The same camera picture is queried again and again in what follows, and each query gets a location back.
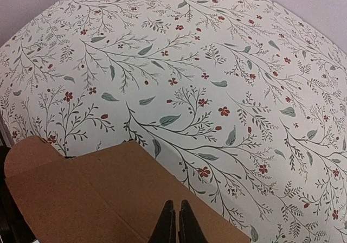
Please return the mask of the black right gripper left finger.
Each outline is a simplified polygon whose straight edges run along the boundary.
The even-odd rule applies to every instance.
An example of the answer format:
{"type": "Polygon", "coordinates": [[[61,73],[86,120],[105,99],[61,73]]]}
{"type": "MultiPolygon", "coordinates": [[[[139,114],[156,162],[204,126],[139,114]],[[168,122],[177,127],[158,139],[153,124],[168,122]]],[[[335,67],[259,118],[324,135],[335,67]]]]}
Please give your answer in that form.
{"type": "Polygon", "coordinates": [[[176,212],[174,202],[167,200],[160,213],[156,226],[148,243],[175,243],[176,242],[176,212]]]}

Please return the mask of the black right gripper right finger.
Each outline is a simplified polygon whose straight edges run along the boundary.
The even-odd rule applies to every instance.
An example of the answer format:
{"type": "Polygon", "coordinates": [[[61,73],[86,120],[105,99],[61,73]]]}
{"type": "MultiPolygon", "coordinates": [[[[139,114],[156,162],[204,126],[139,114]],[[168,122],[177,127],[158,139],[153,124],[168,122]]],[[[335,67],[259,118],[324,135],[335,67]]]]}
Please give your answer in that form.
{"type": "Polygon", "coordinates": [[[208,243],[188,200],[181,202],[178,237],[180,243],[208,243]]]}

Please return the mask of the brown cardboard box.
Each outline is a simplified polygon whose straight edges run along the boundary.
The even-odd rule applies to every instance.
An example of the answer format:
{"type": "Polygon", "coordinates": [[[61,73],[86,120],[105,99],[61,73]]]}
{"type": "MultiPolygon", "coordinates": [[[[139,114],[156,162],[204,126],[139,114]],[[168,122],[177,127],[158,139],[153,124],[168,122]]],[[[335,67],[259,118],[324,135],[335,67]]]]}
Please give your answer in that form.
{"type": "Polygon", "coordinates": [[[64,158],[31,136],[4,163],[5,182],[39,242],[148,242],[167,200],[188,200],[208,242],[250,242],[140,145],[64,158]]]}

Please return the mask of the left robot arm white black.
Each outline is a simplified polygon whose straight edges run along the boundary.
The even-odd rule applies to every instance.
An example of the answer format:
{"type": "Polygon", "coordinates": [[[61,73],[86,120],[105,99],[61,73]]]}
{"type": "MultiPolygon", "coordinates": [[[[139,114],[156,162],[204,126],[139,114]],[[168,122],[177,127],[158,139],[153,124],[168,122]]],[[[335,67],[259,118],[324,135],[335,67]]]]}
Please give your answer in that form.
{"type": "Polygon", "coordinates": [[[1,242],[35,242],[5,182],[5,158],[13,145],[10,132],[1,119],[1,242]]]}

